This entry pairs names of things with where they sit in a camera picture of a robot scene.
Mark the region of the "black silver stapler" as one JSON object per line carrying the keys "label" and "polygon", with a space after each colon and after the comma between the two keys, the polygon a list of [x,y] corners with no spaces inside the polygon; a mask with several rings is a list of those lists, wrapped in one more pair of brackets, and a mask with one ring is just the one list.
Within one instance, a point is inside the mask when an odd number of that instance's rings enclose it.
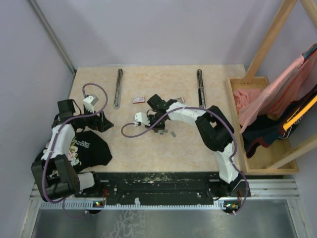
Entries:
{"label": "black silver stapler", "polygon": [[197,79],[198,79],[198,94],[199,94],[199,104],[201,108],[206,108],[204,84],[203,84],[203,74],[202,70],[197,70]]}
{"label": "black silver stapler", "polygon": [[120,68],[117,71],[117,81],[116,81],[115,97],[114,97],[114,103],[113,103],[113,108],[115,110],[120,108],[122,78],[123,78],[123,70]]}

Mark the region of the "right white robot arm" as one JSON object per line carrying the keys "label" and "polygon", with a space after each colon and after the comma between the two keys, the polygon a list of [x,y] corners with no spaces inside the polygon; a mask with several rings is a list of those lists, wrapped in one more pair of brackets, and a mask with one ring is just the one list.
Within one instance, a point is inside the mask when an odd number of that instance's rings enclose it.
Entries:
{"label": "right white robot arm", "polygon": [[222,192],[233,196],[239,190],[238,169],[234,163],[236,153],[234,129],[217,106],[209,109],[189,107],[175,99],[167,102],[159,95],[150,97],[147,104],[155,112],[146,114],[145,127],[155,132],[165,129],[166,120],[185,122],[196,126],[204,145],[216,154]]}

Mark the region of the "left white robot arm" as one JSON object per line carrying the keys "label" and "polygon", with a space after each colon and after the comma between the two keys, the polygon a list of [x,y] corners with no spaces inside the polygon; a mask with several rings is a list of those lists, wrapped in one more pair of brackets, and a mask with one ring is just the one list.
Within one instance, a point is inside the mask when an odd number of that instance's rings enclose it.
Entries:
{"label": "left white robot arm", "polygon": [[95,172],[83,172],[94,166],[106,166],[112,159],[108,144],[96,133],[114,125],[104,112],[96,113],[95,96],[83,100],[84,109],[75,116],[74,100],[57,103],[59,113],[52,124],[52,138],[32,163],[31,171],[45,202],[58,202],[67,196],[86,191],[99,196],[103,184]]}

